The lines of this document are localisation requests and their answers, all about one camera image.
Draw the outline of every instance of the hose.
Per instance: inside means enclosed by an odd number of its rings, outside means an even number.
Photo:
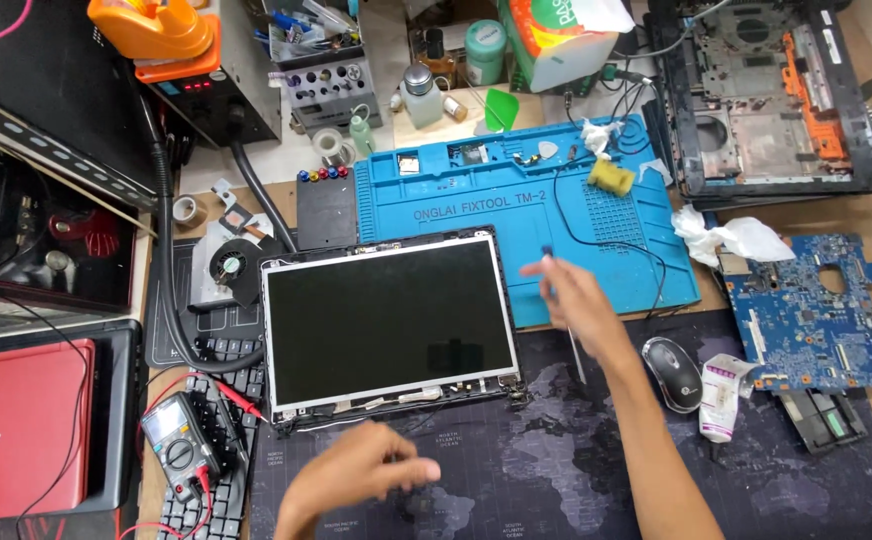
[[[293,235],[289,232],[286,220],[283,219],[280,210],[276,208],[269,193],[263,189],[262,181],[256,175],[256,171],[253,170],[250,158],[246,155],[246,149],[243,148],[243,143],[239,140],[239,136],[242,133],[244,116],[245,109],[243,109],[242,105],[232,104],[229,106],[228,133],[229,150],[232,151],[232,158],[236,160],[236,166],[239,167],[239,172],[243,174],[243,178],[246,180],[246,185],[250,187],[252,195],[259,201],[262,212],[269,218],[269,222],[273,224],[273,231],[275,231],[276,237],[282,240],[283,245],[286,246],[290,253],[296,253],[300,251],[300,248],[297,247],[296,241],[293,240]]]
[[[176,287],[173,286],[175,283],[173,279],[175,275],[173,268],[173,183],[169,173],[169,155],[166,153],[166,143],[163,141],[163,135],[160,133],[153,109],[149,106],[145,96],[142,95],[140,84],[137,82],[132,68],[128,66],[128,60],[120,62],[120,65],[136,98],[136,115],[142,127],[145,128],[143,136],[149,144],[149,154],[155,172],[155,196],[158,208],[156,231],[159,235],[155,241],[155,256],[159,265],[159,282],[162,284],[159,287],[159,294],[165,307],[166,329],[169,331],[169,338],[173,342],[173,347],[179,352],[179,358],[182,359],[182,362],[202,373],[216,375],[252,367],[262,361],[262,348],[239,356],[238,359],[232,361],[203,360],[196,354],[195,350],[192,350],[190,340],[183,330],[176,300]]]

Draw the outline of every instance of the multimeter screen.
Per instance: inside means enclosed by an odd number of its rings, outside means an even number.
[[[185,423],[187,423],[187,417],[183,412],[183,407],[177,400],[173,399],[171,404],[149,416],[143,423],[143,428],[150,440],[162,441]]]

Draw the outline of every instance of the digital display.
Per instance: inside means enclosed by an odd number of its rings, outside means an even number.
[[[178,400],[173,399],[169,405],[157,410],[143,422],[142,427],[146,430],[149,440],[159,442],[172,434],[187,423],[187,417],[183,413],[183,406]]]
[[[277,405],[515,371],[490,242],[385,253],[266,275]]]

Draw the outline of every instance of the keyboard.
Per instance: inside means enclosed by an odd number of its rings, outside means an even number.
[[[247,355],[262,343],[254,340],[203,338],[194,343],[196,350],[203,358],[212,356],[221,362],[230,362]],[[255,367],[242,369],[234,373],[213,375],[219,381],[226,383],[246,399],[260,406],[265,394],[266,375],[262,363]],[[242,527],[243,509],[246,497],[249,495],[247,486],[251,466],[239,458],[235,440],[228,439],[226,429],[220,414],[229,414],[233,425],[242,433],[243,447],[253,460],[253,448],[256,445],[257,431],[260,420],[248,412],[244,412],[235,403],[223,399],[224,410],[219,410],[215,402],[206,398],[209,383],[196,377],[186,380],[186,391],[193,404],[193,409],[200,415],[203,432],[212,442],[216,455],[220,459],[222,476],[212,485],[210,499],[212,507],[207,510],[206,496],[193,498],[183,504],[176,500],[171,488],[166,488],[163,498],[162,512],[159,522],[182,534],[185,540],[238,540]],[[209,521],[194,534],[187,534],[196,524],[211,511]],[[156,540],[175,540],[175,536],[161,530],[155,536]]]

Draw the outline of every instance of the yellow sponge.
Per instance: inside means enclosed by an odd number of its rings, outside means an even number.
[[[615,193],[619,197],[625,197],[626,193],[633,188],[636,173],[622,169],[613,164],[609,159],[599,157],[589,171],[586,179],[591,185],[596,185],[602,190]]]

